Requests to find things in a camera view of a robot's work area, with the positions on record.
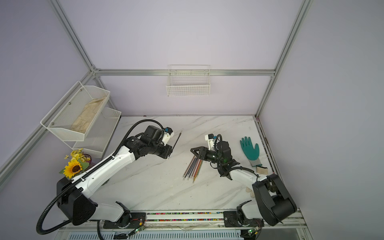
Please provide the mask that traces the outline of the thin dark pencil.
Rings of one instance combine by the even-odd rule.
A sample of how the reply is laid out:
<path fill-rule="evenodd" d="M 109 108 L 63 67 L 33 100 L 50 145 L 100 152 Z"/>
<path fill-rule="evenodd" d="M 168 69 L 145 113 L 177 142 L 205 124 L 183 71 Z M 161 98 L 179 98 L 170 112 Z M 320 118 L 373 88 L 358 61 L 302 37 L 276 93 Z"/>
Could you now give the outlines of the thin dark pencil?
<path fill-rule="evenodd" d="M 173 145 L 173 147 L 172 147 L 172 150 L 175 149 L 175 147 L 176 147 L 176 145 L 177 145 L 177 143 L 178 143 L 178 141 L 179 141 L 179 139 L 180 139 L 180 137 L 181 137 L 181 135 L 182 135 L 182 132 L 183 132 L 183 131 L 180 131 L 180 133 L 179 133 L 179 135 L 178 135 L 178 137 L 177 137 L 177 139 L 176 139 L 176 141 L 175 141 L 175 143 L 174 143 L 174 145 Z"/>

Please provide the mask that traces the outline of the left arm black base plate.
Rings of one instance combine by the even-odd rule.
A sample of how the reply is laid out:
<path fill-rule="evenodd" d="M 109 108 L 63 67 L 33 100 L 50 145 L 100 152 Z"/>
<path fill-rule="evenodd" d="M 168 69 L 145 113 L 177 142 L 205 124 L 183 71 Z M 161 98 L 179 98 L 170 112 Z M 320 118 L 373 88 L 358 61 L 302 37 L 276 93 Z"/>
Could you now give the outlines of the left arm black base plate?
<path fill-rule="evenodd" d="M 123 214 L 117 222 L 105 221 L 104 229 L 138 229 L 142 227 L 146 221 L 147 214 L 145 212 L 131 212 Z"/>

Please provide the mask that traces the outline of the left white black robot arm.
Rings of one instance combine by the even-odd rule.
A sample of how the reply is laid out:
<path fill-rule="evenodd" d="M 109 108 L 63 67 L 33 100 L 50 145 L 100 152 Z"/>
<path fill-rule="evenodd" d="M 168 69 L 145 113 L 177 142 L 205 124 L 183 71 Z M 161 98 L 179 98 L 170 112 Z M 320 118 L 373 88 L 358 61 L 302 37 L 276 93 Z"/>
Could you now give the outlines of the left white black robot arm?
<path fill-rule="evenodd" d="M 133 218 L 124 204 L 119 201 L 113 205 L 97 203 L 91 199 L 92 195 L 113 175 L 141 157 L 155 155 L 167 159 L 173 151 L 172 146 L 168 145 L 173 136 L 171 128 L 148 126 L 143 133 L 123 140 L 114 153 L 91 169 L 72 180 L 61 179 L 57 183 L 58 193 L 71 183 L 77 180 L 80 182 L 59 198 L 59 209 L 74 226 L 101 220 L 109 221 L 119 228 L 127 227 Z"/>

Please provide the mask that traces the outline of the black pencil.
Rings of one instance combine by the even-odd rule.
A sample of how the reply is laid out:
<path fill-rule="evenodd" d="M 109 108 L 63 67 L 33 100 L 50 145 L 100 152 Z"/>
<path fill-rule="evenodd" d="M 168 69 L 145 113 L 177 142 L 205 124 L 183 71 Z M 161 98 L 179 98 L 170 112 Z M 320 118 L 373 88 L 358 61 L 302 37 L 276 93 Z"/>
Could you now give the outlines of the black pencil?
<path fill-rule="evenodd" d="M 186 172 L 185 172 L 185 174 L 184 174 L 184 179 L 188 177 L 189 172 L 190 172 L 192 166 L 194 165 L 195 161 L 196 161 L 196 156 L 193 156 L 193 158 L 192 158 L 190 164 L 188 165 L 188 167 L 187 167 L 187 169 L 186 169 Z"/>

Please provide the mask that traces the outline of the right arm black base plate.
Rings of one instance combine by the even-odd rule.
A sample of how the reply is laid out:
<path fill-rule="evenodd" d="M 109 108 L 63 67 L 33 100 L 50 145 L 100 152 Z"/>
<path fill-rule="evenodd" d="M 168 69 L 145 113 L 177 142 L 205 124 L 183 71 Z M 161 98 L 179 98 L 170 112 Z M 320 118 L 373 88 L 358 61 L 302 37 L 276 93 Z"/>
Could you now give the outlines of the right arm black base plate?
<path fill-rule="evenodd" d="M 237 211 L 224 211 L 224 225 L 226 228 L 235 227 L 264 227 L 263 219 L 247 219 Z"/>

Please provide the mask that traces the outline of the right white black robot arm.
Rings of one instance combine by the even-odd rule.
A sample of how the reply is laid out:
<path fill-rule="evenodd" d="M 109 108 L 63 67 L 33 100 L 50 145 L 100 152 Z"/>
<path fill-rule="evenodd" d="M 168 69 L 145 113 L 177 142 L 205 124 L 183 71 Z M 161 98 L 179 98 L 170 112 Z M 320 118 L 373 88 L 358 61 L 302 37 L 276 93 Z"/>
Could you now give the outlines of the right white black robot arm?
<path fill-rule="evenodd" d="M 241 203 L 235 211 L 224 212 L 227 227 L 262 227 L 264 223 L 275 226 L 297 211 L 297 205 L 280 177 L 257 174 L 241 166 L 233 159 L 228 142 L 221 141 L 212 150 L 203 146 L 192 148 L 191 153 L 199 160 L 216 164 L 220 177 L 245 185 L 255 195 L 254 200 Z"/>

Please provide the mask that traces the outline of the yellow pencil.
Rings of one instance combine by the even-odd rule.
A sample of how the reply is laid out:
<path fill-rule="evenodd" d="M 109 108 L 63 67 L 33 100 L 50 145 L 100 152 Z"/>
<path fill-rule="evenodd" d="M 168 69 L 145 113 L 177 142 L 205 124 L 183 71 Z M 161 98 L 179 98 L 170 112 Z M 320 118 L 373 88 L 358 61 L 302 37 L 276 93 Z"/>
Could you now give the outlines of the yellow pencil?
<path fill-rule="evenodd" d="M 194 172 L 194 175 L 193 175 L 193 183 L 196 181 L 196 178 L 198 177 L 199 175 L 199 171 L 201 169 L 201 165 L 203 163 L 203 160 L 198 160 L 198 164 L 196 166 L 196 169 L 195 169 L 195 172 Z"/>

